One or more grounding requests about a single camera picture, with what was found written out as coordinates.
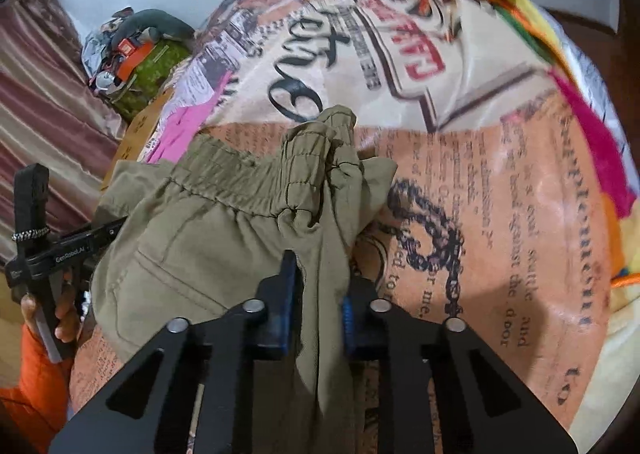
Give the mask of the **person left hand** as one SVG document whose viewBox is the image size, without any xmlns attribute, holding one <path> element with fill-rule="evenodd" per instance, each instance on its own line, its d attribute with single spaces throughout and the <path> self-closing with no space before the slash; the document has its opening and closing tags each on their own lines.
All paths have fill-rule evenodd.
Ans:
<svg viewBox="0 0 640 454">
<path fill-rule="evenodd" d="M 75 307 L 76 288 L 72 283 L 72 273 L 63 273 L 63 285 L 61 295 L 56 303 L 55 317 L 58 319 L 58 326 L 54 330 L 54 336 L 64 344 L 69 344 L 76 339 L 80 319 Z M 30 293 L 21 299 L 21 312 L 24 319 L 22 340 L 40 341 L 39 331 L 36 324 L 36 312 L 39 304 Z"/>
</svg>

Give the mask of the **orange sleeve forearm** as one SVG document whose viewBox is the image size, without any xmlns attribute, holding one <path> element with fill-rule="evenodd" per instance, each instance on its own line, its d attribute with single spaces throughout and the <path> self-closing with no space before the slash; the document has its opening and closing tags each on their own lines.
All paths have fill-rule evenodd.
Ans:
<svg viewBox="0 0 640 454">
<path fill-rule="evenodd" d="M 47 453 L 67 422 L 72 359 L 52 363 L 41 341 L 24 325 L 18 384 L 1 389 L 1 452 Z"/>
</svg>

